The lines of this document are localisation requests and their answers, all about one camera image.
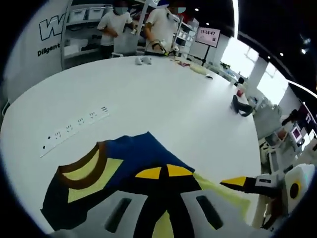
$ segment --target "white round table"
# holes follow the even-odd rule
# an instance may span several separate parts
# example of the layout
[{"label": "white round table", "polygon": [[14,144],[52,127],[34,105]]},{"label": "white round table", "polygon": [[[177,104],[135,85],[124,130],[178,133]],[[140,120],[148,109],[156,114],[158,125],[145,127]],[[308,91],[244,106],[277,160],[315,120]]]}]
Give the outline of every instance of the white round table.
[{"label": "white round table", "polygon": [[[170,59],[153,57],[152,65],[142,66],[134,60],[107,59],[65,70],[29,89],[7,110],[0,144],[4,168],[20,203],[44,232],[53,231],[40,209],[57,167],[77,161],[97,141],[149,131],[210,181],[261,173],[253,117],[230,109],[236,87]],[[101,104],[109,117],[40,158],[48,132]],[[258,195],[233,192],[251,200],[251,224]]]}]

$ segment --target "window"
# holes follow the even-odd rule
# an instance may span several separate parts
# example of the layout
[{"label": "window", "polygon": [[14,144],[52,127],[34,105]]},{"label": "window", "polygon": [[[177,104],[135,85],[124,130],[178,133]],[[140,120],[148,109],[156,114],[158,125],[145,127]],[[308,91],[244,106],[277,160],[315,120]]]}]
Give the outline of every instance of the window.
[{"label": "window", "polygon": [[248,45],[230,38],[227,48],[221,58],[221,61],[230,65],[230,69],[245,78],[249,77],[259,53]]},{"label": "window", "polygon": [[288,87],[285,77],[271,64],[267,65],[258,89],[273,103],[279,104]]}]

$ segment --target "face mask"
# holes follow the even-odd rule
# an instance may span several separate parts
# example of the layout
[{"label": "face mask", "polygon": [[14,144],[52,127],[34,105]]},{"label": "face mask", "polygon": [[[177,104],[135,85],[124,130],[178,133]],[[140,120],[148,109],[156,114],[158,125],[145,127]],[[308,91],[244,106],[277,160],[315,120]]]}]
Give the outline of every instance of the face mask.
[{"label": "face mask", "polygon": [[115,12],[119,15],[123,15],[128,11],[128,7],[116,7]]},{"label": "face mask", "polygon": [[186,11],[185,7],[179,7],[178,8],[178,13],[183,13],[184,11]]}]

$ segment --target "dark pants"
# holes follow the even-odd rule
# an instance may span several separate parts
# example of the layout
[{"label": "dark pants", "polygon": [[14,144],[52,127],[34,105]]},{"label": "dark pants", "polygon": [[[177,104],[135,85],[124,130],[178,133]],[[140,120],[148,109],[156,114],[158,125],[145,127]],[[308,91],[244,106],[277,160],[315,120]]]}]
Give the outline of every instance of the dark pants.
[{"label": "dark pants", "polygon": [[100,52],[103,57],[103,59],[109,59],[112,56],[112,53],[114,51],[114,47],[112,46],[100,46]]}]

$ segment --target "ceiling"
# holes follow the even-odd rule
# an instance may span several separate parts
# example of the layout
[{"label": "ceiling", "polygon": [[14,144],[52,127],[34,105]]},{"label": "ceiling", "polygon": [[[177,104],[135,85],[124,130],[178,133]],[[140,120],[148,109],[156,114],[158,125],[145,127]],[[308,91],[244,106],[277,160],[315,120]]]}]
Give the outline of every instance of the ceiling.
[{"label": "ceiling", "polygon": [[[284,76],[317,93],[317,14],[310,0],[238,0],[239,36],[269,60]],[[189,1],[198,8],[194,17],[201,26],[215,27],[222,34],[233,36],[234,13],[232,0]],[[310,38],[309,51],[304,55],[303,38]],[[317,114],[317,99],[297,87],[294,93]]]}]

